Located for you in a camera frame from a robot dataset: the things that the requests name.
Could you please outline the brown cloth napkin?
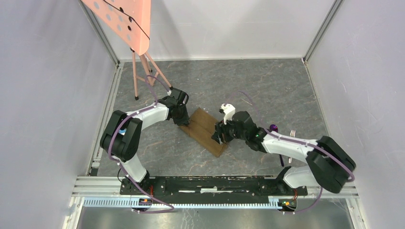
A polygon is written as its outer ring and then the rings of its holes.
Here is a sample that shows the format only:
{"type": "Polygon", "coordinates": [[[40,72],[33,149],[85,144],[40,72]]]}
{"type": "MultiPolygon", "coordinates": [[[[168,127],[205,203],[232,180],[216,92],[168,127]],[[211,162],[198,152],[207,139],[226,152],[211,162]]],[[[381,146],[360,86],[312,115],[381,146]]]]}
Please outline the brown cloth napkin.
{"type": "Polygon", "coordinates": [[[227,144],[221,145],[212,139],[216,123],[217,120],[212,115],[199,107],[191,115],[190,123],[180,126],[180,129],[208,150],[214,157],[219,157],[227,148],[227,144]]]}

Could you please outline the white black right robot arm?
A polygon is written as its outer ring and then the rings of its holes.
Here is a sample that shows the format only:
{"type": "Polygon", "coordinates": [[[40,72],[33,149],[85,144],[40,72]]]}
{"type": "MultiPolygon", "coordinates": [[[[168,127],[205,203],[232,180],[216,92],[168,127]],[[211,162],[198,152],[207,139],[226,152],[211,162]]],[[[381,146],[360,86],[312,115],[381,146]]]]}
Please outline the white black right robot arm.
{"type": "Polygon", "coordinates": [[[212,139],[221,145],[239,139],[254,151],[304,162],[303,167],[291,167],[281,173],[276,189],[282,195],[304,186],[319,186],[337,194],[347,182],[354,181],[356,163],[331,137],[307,140],[281,135],[257,126],[246,111],[235,113],[230,120],[217,122],[212,139]]]}

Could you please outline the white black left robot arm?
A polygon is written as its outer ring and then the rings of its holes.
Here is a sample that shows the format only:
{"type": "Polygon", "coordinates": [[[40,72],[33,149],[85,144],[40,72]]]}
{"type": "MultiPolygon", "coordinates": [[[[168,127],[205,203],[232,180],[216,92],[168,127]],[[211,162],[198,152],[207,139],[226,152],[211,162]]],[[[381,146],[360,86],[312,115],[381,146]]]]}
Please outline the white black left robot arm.
{"type": "Polygon", "coordinates": [[[178,126],[189,124],[186,104],[189,95],[177,88],[152,105],[133,112],[116,110],[112,113],[100,139],[100,147],[108,157],[115,161],[132,182],[132,188],[138,194],[149,191],[150,181],[146,168],[136,155],[141,132],[147,127],[167,120],[173,120],[178,126]]]}

